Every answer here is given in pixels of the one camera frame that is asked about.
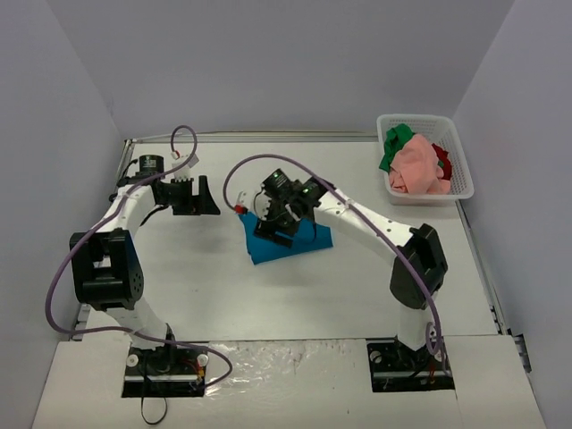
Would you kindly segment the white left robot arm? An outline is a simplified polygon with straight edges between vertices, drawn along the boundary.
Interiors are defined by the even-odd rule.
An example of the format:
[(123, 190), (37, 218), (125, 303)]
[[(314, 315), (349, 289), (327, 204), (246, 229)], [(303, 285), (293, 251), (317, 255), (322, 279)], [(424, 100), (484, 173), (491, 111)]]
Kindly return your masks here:
[(92, 232), (76, 232), (70, 238), (71, 268), (76, 298), (82, 304), (111, 316), (129, 334), (131, 344), (149, 350), (147, 362), (160, 374), (169, 374), (180, 363), (172, 329), (143, 297), (144, 274), (134, 238), (152, 212), (169, 209), (174, 216), (219, 215), (219, 207), (205, 175), (193, 192), (190, 169), (198, 157), (172, 162), (172, 178), (164, 181), (164, 159), (140, 156), (139, 171), (117, 183), (103, 226)]

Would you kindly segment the blue t shirt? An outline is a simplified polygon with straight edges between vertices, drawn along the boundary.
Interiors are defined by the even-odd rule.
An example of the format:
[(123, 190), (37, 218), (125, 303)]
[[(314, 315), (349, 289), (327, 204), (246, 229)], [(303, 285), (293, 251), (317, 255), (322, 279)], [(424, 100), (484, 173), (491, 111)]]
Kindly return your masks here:
[(302, 220), (299, 230), (293, 237), (290, 248), (257, 238), (254, 235), (257, 218), (252, 214), (239, 214), (246, 239), (247, 252), (254, 265), (272, 262), (286, 257), (294, 257), (333, 247), (332, 231), (329, 227)]

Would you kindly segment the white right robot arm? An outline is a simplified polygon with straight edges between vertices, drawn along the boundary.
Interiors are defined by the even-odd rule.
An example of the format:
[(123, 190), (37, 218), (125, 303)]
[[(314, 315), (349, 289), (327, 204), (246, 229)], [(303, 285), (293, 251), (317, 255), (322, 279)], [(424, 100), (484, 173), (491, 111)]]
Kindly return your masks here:
[(448, 271), (437, 231), (424, 223), (410, 226), (360, 205), (331, 183), (312, 177), (291, 180), (271, 173), (246, 199), (257, 217), (256, 237), (291, 247), (304, 221), (340, 232), (384, 258), (391, 266), (390, 292), (400, 304), (399, 363), (416, 369), (442, 347), (435, 300)]

